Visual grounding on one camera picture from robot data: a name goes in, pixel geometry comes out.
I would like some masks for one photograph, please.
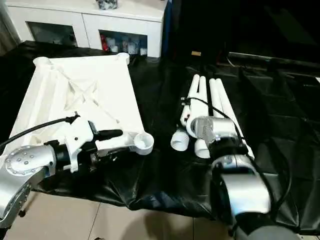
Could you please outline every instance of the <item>items on shelf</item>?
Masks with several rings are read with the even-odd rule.
[[[112,53],[123,52],[130,55],[140,54],[141,56],[148,54],[147,36],[101,31],[100,37],[102,49],[104,51],[110,51]]]
[[[95,0],[99,9],[116,9],[118,7],[118,0]]]

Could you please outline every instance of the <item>white cylinder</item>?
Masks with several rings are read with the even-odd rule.
[[[206,142],[203,139],[197,139],[194,143],[194,153],[197,157],[202,159],[209,159],[210,153],[207,148]]]
[[[207,83],[206,83],[206,78],[204,76],[201,76],[199,78],[198,86],[196,86],[194,84],[194,85],[192,85],[192,87],[193,87],[193,89],[192,89],[192,93],[190,94],[190,97],[195,97],[195,98],[201,99],[205,102],[208,101]],[[194,119],[197,117],[208,116],[208,115],[209,115],[208,105],[206,105],[205,103],[203,103],[197,99],[190,100],[190,116],[189,116],[188,120],[186,121],[185,128],[191,137],[193,137],[193,138],[197,137],[196,133],[194,131],[194,126],[193,126]]]
[[[178,129],[171,138],[171,147],[174,150],[183,152],[187,150],[188,145],[189,145],[189,136],[187,132],[183,129]]]
[[[117,59],[125,60],[126,64],[129,65],[130,63],[130,55],[126,52],[120,52],[117,54]]]
[[[139,133],[133,139],[133,143],[135,145],[135,152],[139,155],[148,155],[152,152],[154,148],[154,137],[147,133]]]
[[[216,109],[220,110],[221,112],[223,112],[216,80],[213,78],[210,79],[209,86],[210,86],[212,106],[215,107]],[[215,116],[216,118],[223,118],[224,117],[215,110],[213,110],[213,116]]]
[[[218,89],[219,92],[219,96],[220,96],[220,101],[221,101],[221,106],[223,109],[223,112],[228,115],[228,117],[234,122],[234,124],[237,126],[241,137],[243,137],[243,133],[241,131],[240,125],[238,123],[238,120],[236,118],[235,112],[231,106],[230,100],[228,98],[228,95],[226,93],[225,87],[221,81],[220,78],[217,78],[215,80],[215,84],[216,84],[216,88]],[[247,145],[246,141],[243,140],[243,143],[246,144],[247,148],[248,148],[248,154],[249,156],[251,156],[252,158],[255,158],[254,153],[252,152],[252,149],[250,146]]]

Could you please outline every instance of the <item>white plastic panel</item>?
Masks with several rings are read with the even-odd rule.
[[[144,132],[126,60],[118,56],[36,58],[11,136],[35,125],[78,114],[97,130]],[[70,125],[58,123],[8,144],[4,153],[49,140],[64,141]],[[121,146],[122,138],[117,141]]]

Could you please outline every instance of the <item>white pvc pipe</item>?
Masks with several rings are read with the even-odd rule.
[[[228,95],[226,93],[226,90],[225,90],[225,87],[221,81],[220,78],[217,78],[215,80],[215,85],[216,85],[216,88],[217,88],[217,91],[219,93],[219,96],[220,96],[220,101],[221,101],[221,106],[222,106],[222,109],[223,109],[223,112],[229,116],[229,118],[232,119],[232,121],[235,123],[235,125],[237,126],[237,128],[239,129],[239,132],[240,132],[240,135],[241,137],[243,137],[243,133],[241,131],[241,128],[239,126],[239,123],[238,123],[238,120],[236,118],[236,115],[235,115],[235,112],[231,106],[231,103],[229,101],[229,98],[228,98]],[[248,148],[248,154],[249,156],[251,156],[252,158],[254,158],[254,153],[252,152],[252,149],[251,147],[249,147],[246,143],[245,140],[243,140],[243,143],[246,144],[247,148]]]
[[[221,101],[220,101],[220,96],[219,96],[219,91],[217,88],[216,80],[214,78],[211,78],[209,80],[209,86],[210,86],[210,95],[211,95],[211,101],[212,101],[212,106],[215,107],[216,109],[220,110],[223,112]],[[217,111],[213,111],[213,116],[216,118],[223,118],[220,113]]]
[[[193,79],[192,79],[192,82],[191,82],[191,86],[190,86],[190,89],[189,89],[189,92],[188,92],[188,98],[189,97],[194,97],[194,95],[197,93],[199,81],[200,81],[200,76],[198,74],[195,74],[193,76]],[[182,113],[181,113],[181,117],[180,117],[180,122],[181,122],[182,126],[184,126],[184,127],[186,126],[187,119],[190,116],[190,113],[191,113],[190,106],[189,105],[185,105],[183,107],[183,110],[182,110]]]
[[[207,102],[208,98],[207,98],[206,77],[204,76],[200,77],[198,86],[191,86],[193,88],[192,88],[190,97],[195,97]],[[186,131],[188,132],[188,134],[190,134],[190,136],[197,138],[196,133],[194,132],[194,129],[192,127],[193,120],[197,117],[208,116],[208,115],[209,115],[209,109],[207,104],[196,99],[191,99],[190,116],[186,121],[186,125],[185,125]]]

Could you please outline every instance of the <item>black plastic sheet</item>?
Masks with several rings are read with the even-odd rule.
[[[33,75],[36,57],[104,55],[100,50],[25,42],[0,58],[2,130],[8,138]],[[210,201],[210,161],[197,158],[193,143],[185,152],[170,147],[194,74],[221,78],[258,165],[266,173],[275,199],[286,185],[287,159],[293,180],[278,223],[301,234],[320,233],[320,83],[315,78],[211,65],[181,65],[168,59],[134,57],[129,72],[141,119],[153,135],[147,156],[124,153],[89,175],[65,171],[45,179],[36,191],[89,199],[131,210],[152,209],[217,219]]]

